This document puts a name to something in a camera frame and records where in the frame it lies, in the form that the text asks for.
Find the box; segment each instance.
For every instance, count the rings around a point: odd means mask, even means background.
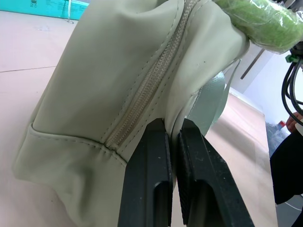
[[[68,18],[68,0],[0,0],[0,10]],[[89,4],[71,0],[71,19],[79,20]]]

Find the light green bag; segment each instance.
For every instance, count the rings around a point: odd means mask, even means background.
[[[223,77],[211,79],[248,46],[212,1],[93,0],[28,123],[15,176],[51,186],[77,226],[116,227],[145,126],[163,118],[174,139],[202,87],[195,122],[212,122]]]

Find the zipper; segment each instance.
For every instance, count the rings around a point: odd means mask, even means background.
[[[106,147],[118,149],[119,145],[127,138],[132,129],[139,122],[146,106],[148,106],[152,100],[154,93],[158,89],[178,51],[188,18],[198,1],[199,0],[185,0],[184,10],[176,31],[157,61],[148,70],[119,124],[106,139]]]

